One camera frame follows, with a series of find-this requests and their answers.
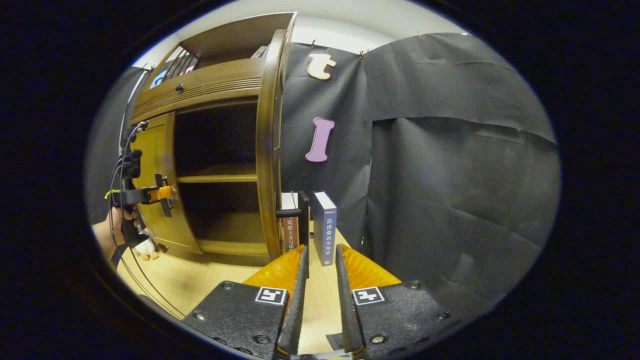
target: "book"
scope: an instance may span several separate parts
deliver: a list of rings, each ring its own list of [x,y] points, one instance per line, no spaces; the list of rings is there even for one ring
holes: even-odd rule
[[[282,193],[282,210],[298,209],[298,193]],[[300,245],[300,232],[298,230],[298,217],[282,218],[283,254]]]
[[[259,49],[257,49],[255,51],[255,53],[253,53],[253,55],[251,55],[251,59],[255,59],[255,58],[261,58],[262,54],[264,54],[264,51],[267,49],[266,46],[260,46]]]
[[[267,48],[264,50],[264,52],[260,55],[261,58],[265,58],[267,56],[267,53],[269,52],[269,46],[271,46],[271,44],[267,45]]]
[[[338,208],[325,192],[314,192],[311,197],[314,219],[314,243],[322,266],[333,264]]]

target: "red book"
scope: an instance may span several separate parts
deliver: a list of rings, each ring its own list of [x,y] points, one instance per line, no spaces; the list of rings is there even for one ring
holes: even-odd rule
[[[282,193],[282,209],[298,208],[298,193]],[[282,249],[283,253],[291,251],[300,245],[298,217],[282,218]]]

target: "wooden letter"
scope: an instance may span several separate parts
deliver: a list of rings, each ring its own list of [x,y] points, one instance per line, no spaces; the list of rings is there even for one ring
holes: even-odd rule
[[[311,58],[311,62],[307,67],[307,72],[309,75],[313,76],[316,79],[327,80],[331,77],[331,74],[328,72],[324,72],[324,68],[327,65],[334,67],[335,61],[331,60],[331,55],[329,54],[309,54]]]
[[[314,142],[311,144],[309,153],[305,155],[305,159],[312,163],[321,163],[327,159],[326,143],[329,141],[329,132],[335,127],[335,123],[331,120],[317,117],[314,119],[314,125],[316,126]]]

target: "open cabinet door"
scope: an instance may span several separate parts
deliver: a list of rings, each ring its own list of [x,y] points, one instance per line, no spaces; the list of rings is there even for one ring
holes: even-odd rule
[[[256,170],[258,177],[258,197],[260,216],[264,230],[264,241],[273,260],[282,254],[280,228],[276,220],[276,209],[280,209],[280,120],[282,110],[282,90],[287,43],[291,41],[287,30],[276,30],[273,35],[260,95],[256,119]]]
[[[133,179],[136,188],[157,186],[156,174],[166,177],[164,184],[172,187],[171,217],[165,215],[162,205],[138,204],[138,212],[147,231],[156,242],[167,247],[201,254],[202,251],[187,224],[175,176],[173,155],[173,128],[175,113],[160,115],[149,120],[147,130],[138,133],[131,149],[142,151],[140,177]]]

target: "black curtain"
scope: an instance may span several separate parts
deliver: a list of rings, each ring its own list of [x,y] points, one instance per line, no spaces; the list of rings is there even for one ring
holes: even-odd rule
[[[328,53],[329,80],[307,74]],[[556,139],[519,73],[470,35],[425,34],[358,55],[293,44],[282,110],[282,190],[325,190],[349,244],[443,305],[490,310],[553,226]],[[335,122],[328,160],[305,159],[312,121]]]
[[[327,80],[309,76],[309,54],[327,53]],[[350,246],[360,249],[371,161],[371,122],[363,119],[367,78],[362,59],[337,49],[291,44],[282,104],[282,191],[324,190],[338,207],[338,225]],[[322,117],[334,121],[326,147],[327,160],[311,163],[315,126]]]
[[[143,77],[129,101],[140,76]],[[84,164],[84,201],[91,224],[99,223],[107,216],[108,204],[104,196],[109,191],[111,170],[118,159],[122,117],[124,115],[124,133],[131,121],[136,99],[148,77],[149,72],[142,68],[126,69],[113,83],[93,119]]]
[[[559,204],[548,117],[478,39],[431,34],[366,57],[372,126],[366,254],[461,316],[496,305],[535,262]]]

